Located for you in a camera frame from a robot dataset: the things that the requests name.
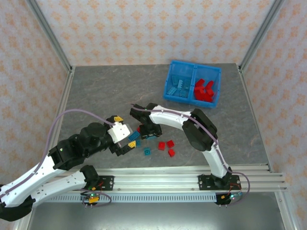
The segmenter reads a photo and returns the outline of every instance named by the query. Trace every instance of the metal base plate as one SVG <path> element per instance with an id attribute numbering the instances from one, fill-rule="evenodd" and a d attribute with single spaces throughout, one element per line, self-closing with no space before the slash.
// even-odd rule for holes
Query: metal base plate
<path id="1" fill-rule="evenodd" d="M 230 182 L 224 187 L 224 190 L 230 190 L 230 184 L 240 184 L 240 178 L 238 175 L 231 175 Z M 210 175 L 200 175 L 198 176 L 198 185 L 200 190 L 210 191 L 210 190 L 220 190 L 214 183 Z M 237 186 L 232 187 L 231 190 L 240 190 Z"/>

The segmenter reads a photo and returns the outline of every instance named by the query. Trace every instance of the teal lego brick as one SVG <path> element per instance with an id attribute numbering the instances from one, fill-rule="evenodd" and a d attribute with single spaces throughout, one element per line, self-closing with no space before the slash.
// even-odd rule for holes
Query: teal lego brick
<path id="1" fill-rule="evenodd" d="M 167 94 L 169 94 L 169 95 L 173 95 L 175 92 L 176 92 L 176 88 L 175 87 L 172 87 L 168 92 L 167 92 Z"/>
<path id="2" fill-rule="evenodd" d="M 178 77 L 176 75 L 172 76 L 173 85 L 178 85 Z"/>
<path id="3" fill-rule="evenodd" d="M 134 131 L 129 137 L 128 140 L 129 141 L 134 141 L 136 140 L 136 138 L 138 138 L 140 136 L 140 133 L 138 131 Z"/>
<path id="4" fill-rule="evenodd" d="M 145 154 L 145 156 L 149 156 L 151 154 L 150 148 L 148 148 L 148 147 L 144 148 L 144 154 Z"/>
<path id="5" fill-rule="evenodd" d="M 141 140 L 136 140 L 136 147 L 141 147 Z"/>
<path id="6" fill-rule="evenodd" d="M 181 90 L 182 89 L 182 84 L 183 84 L 183 80 L 179 80 L 177 89 Z"/>

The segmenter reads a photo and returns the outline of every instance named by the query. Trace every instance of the aluminum frame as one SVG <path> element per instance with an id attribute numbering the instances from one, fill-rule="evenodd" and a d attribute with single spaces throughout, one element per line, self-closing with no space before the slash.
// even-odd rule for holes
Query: aluminum frame
<path id="1" fill-rule="evenodd" d="M 245 54 L 245 56 L 244 56 L 244 58 L 243 58 L 243 60 L 240 64 L 240 70 L 242 72 L 247 68 L 249 62 L 251 61 L 252 57 L 256 53 L 259 44 L 261 43 L 262 39 L 266 35 L 266 32 L 268 31 L 268 29 L 269 29 L 270 25 L 272 24 L 272 22 L 274 21 L 275 17 L 279 13 L 279 9 L 283 5 L 283 3 L 284 3 L 284 0 L 275 0 L 273 5 L 271 6 L 266 18 L 264 19 L 263 23 L 261 24 L 260 29 L 258 30 L 253 42 L 251 43 L 248 51 L 246 52 L 246 54 Z"/>
<path id="2" fill-rule="evenodd" d="M 52 47 L 54 48 L 55 52 L 57 53 L 62 65 L 64 68 L 69 71 L 71 70 L 71 64 L 69 63 L 59 41 L 57 40 L 56 36 L 54 35 L 49 23 L 47 22 L 42 10 L 40 9 L 36 0 L 26 0 L 30 9 L 32 10 L 33 14 L 35 15 L 36 19 L 38 20 L 41 28 L 45 32 L 47 38 L 49 39 Z"/>
<path id="3" fill-rule="evenodd" d="M 282 173 L 272 173 L 268 165 L 231 165 L 234 171 L 242 172 L 250 180 L 250 192 L 286 192 L 287 185 Z M 70 175 L 65 172 L 53 180 Z M 210 175 L 209 166 L 180 166 L 152 168 L 97 169 L 98 175 L 113 175 L 113 191 L 108 193 L 218 193 L 228 190 L 199 189 L 198 176 Z M 248 184 L 240 176 L 242 191 Z"/>

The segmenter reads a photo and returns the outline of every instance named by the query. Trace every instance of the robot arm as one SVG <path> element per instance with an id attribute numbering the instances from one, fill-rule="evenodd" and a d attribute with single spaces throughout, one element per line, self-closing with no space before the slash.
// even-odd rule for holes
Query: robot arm
<path id="1" fill-rule="evenodd" d="M 60 180 L 46 183 L 53 177 L 80 165 L 85 158 L 96 152 L 110 149 L 118 156 L 124 155 L 135 148 L 135 144 L 121 147 L 119 142 L 128 137 L 131 128 L 123 124 L 123 119 L 112 116 L 107 121 L 114 122 L 114 126 L 106 123 L 91 123 L 68 139 L 60 141 L 49 151 L 36 173 L 37 165 L 15 181 L 0 188 L 0 218 L 14 221 L 27 215 L 32 206 L 37 206 L 44 200 L 74 189 L 84 188 L 88 183 L 95 185 L 99 176 L 93 166 L 84 166 L 80 171 Z"/>
<path id="2" fill-rule="evenodd" d="M 200 109 L 194 109 L 192 112 L 181 112 L 166 109 L 153 103 L 148 104 L 145 108 L 135 104 L 131 108 L 130 115 L 142 123 L 140 125 L 142 139 L 147 136 L 160 136 L 162 134 L 160 124 L 183 130 L 191 146 L 201 151 L 205 156 L 214 180 L 222 184 L 226 183 L 223 180 L 228 177 L 226 175 L 229 172 L 223 165 L 228 168 L 228 164 L 225 163 L 223 157 L 222 160 L 220 159 L 217 153 L 219 146 L 195 122 L 187 118 L 192 117 L 200 122 L 217 139 L 216 127 Z"/>

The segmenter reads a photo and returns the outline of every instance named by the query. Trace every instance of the patterned wallpaper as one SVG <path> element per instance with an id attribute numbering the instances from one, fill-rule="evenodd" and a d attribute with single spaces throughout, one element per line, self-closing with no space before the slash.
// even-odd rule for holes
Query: patterned wallpaper
<path id="1" fill-rule="evenodd" d="M 244 77 L 274 170 L 285 173 L 306 227 L 307 1 L 284 3 Z"/>
<path id="2" fill-rule="evenodd" d="M 273 0 L 38 0 L 72 65 L 240 63 Z"/>
<path id="3" fill-rule="evenodd" d="M 41 158 L 66 79 L 25 0 L 0 1 L 0 183 Z M 0 220 L 0 229 L 12 224 Z"/>

